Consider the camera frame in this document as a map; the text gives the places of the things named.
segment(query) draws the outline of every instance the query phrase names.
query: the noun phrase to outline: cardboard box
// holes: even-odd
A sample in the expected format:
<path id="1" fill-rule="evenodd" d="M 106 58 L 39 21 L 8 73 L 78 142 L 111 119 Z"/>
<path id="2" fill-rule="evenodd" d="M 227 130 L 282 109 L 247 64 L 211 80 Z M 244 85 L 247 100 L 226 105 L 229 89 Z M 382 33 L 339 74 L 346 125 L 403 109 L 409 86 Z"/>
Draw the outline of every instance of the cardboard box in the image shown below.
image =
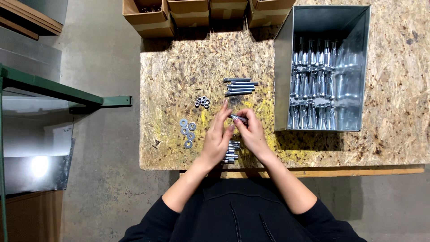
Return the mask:
<path id="1" fill-rule="evenodd" d="M 209 26 L 209 0 L 168 0 L 178 27 Z"/>
<path id="2" fill-rule="evenodd" d="M 160 4 L 161 11 L 139 10 Z M 175 33 L 166 0 L 123 0 L 123 16 L 142 38 L 173 37 Z"/>
<path id="3" fill-rule="evenodd" d="M 250 28 L 282 24 L 295 0 L 249 0 L 248 26 Z"/>
<path id="4" fill-rule="evenodd" d="M 212 19 L 241 19 L 248 0 L 210 0 Z"/>

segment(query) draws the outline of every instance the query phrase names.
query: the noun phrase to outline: woman's left hand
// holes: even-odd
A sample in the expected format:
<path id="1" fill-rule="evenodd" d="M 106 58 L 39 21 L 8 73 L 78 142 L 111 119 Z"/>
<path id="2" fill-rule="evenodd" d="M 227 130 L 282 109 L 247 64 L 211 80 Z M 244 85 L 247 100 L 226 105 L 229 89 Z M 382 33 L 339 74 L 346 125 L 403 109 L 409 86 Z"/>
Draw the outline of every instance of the woman's left hand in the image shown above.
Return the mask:
<path id="1" fill-rule="evenodd" d="M 227 99 L 225 99 L 221 109 L 212 120 L 210 128 L 206 131 L 203 150 L 194 163 L 202 164 L 211 170 L 224 158 L 234 131 L 234 125 L 231 125 L 224 132 L 224 121 L 230 114 L 231 109 L 227 109 Z"/>

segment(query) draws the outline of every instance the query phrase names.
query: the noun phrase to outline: green metal frame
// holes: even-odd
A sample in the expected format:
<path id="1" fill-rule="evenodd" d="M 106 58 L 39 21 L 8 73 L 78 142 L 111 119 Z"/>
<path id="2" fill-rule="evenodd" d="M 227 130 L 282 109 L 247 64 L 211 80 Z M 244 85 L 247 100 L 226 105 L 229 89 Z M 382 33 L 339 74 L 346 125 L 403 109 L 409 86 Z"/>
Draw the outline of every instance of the green metal frame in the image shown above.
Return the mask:
<path id="1" fill-rule="evenodd" d="M 131 96 L 96 96 L 66 85 L 50 81 L 35 75 L 30 75 L 0 63 L 0 195 L 2 205 L 4 242 L 8 241 L 6 229 L 6 188 L 4 183 L 3 162 L 3 123 L 2 123 L 2 95 L 6 87 L 51 96 L 69 101 L 69 112 L 73 114 L 91 113 L 98 109 L 131 107 Z"/>

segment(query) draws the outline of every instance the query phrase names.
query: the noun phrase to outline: black sweater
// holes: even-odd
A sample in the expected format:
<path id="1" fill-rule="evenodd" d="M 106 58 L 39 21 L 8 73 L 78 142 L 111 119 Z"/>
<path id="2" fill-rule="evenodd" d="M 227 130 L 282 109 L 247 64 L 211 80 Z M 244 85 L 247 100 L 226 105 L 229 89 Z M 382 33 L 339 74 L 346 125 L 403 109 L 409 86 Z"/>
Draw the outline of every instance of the black sweater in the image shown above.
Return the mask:
<path id="1" fill-rule="evenodd" d="M 319 199 L 293 215 L 270 179 L 208 178 L 182 213 L 159 198 L 140 224 L 126 230 L 120 242 L 127 241 L 365 242 Z"/>

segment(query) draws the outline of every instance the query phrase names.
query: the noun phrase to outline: hand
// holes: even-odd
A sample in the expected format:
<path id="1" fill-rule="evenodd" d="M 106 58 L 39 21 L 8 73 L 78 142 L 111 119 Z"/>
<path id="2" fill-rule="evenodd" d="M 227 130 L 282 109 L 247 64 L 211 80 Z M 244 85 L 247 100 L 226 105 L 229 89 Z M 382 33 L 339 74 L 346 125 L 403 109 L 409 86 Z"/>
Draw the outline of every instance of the hand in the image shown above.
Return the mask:
<path id="1" fill-rule="evenodd" d="M 231 125 L 224 132 L 224 121 L 230 114 L 231 109 L 227 109 L 226 99 L 212 120 L 210 128 L 206 131 L 203 150 L 195 163 L 203 164 L 205 168 L 211 170 L 223 159 L 234 131 L 234 125 Z"/>
<path id="2" fill-rule="evenodd" d="M 257 116 L 255 116 L 252 109 L 242 109 L 236 113 L 236 115 L 248 118 L 248 128 L 246 128 L 238 118 L 234 119 L 233 122 L 242 135 L 245 146 L 257 157 L 257 159 L 259 159 L 259 161 L 262 161 L 263 156 L 268 152 L 271 152 L 271 150 L 266 143 L 261 121 L 257 119 Z"/>

